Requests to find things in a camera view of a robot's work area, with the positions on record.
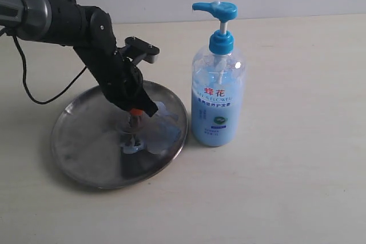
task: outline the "table surface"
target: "table surface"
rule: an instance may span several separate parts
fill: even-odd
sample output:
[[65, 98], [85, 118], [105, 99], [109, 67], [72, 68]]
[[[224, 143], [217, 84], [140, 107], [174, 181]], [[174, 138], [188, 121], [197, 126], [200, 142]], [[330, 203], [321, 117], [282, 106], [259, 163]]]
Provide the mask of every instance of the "table surface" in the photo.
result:
[[[190, 112], [191, 63], [216, 21], [115, 25], [161, 49], [145, 79]], [[64, 177], [50, 156], [62, 109], [96, 85], [87, 72], [63, 97], [33, 104], [12, 40], [0, 39], [0, 242], [12, 244], [353, 244], [366, 241], [366, 15], [230, 22], [248, 78], [234, 141], [190, 135], [165, 170], [101, 191]], [[71, 49], [21, 42], [38, 99], [83, 68]]]

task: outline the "green logo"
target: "green logo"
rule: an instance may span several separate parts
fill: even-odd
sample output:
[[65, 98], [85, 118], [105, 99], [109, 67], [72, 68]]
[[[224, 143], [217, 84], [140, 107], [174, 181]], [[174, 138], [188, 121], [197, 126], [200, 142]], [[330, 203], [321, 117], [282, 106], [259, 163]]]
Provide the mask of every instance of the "green logo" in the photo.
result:
[[222, 125], [226, 122], [226, 118], [225, 117], [215, 117], [213, 122], [215, 122], [216, 124]]

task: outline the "robotic arm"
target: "robotic arm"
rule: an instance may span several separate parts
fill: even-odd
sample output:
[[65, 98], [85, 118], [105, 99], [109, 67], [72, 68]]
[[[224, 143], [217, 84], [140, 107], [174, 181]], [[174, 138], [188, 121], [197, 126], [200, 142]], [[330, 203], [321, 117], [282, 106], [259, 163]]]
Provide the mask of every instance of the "robotic arm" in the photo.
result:
[[149, 116], [157, 111], [136, 65], [154, 63], [159, 49], [135, 37], [118, 48], [110, 16], [99, 7], [75, 0], [0, 0], [0, 25], [22, 40], [73, 47], [106, 99], [120, 109]]

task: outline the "wire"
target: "wire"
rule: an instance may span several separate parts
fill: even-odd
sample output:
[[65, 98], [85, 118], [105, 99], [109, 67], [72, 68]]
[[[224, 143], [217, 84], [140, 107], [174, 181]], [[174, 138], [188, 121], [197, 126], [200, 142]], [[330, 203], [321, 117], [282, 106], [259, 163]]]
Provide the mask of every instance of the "wire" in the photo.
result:
[[64, 93], [67, 92], [67, 90], [75, 83], [75, 81], [84, 73], [84, 71], [86, 70], [86, 66], [81, 70], [81, 72], [59, 93], [57, 94], [55, 97], [47, 100], [47, 101], [38, 101], [36, 100], [29, 88], [28, 88], [28, 84], [27, 84], [27, 60], [25, 58], [24, 52], [21, 48], [21, 45], [19, 44], [18, 38], [17, 36], [11, 31], [11, 29], [8, 28], [3, 28], [2, 30], [0, 30], [0, 37], [4, 34], [10, 34], [13, 37], [13, 41], [14, 44], [19, 52], [19, 54], [21, 55], [22, 58], [22, 65], [23, 65], [23, 77], [22, 77], [22, 82], [23, 82], [23, 87], [25, 89], [26, 94], [28, 95], [28, 97], [30, 98], [30, 100], [32, 100], [34, 103], [40, 104], [40, 105], [46, 105], [48, 103], [51, 103], [52, 101], [55, 101], [57, 98], [59, 98], [60, 96], [62, 96]]

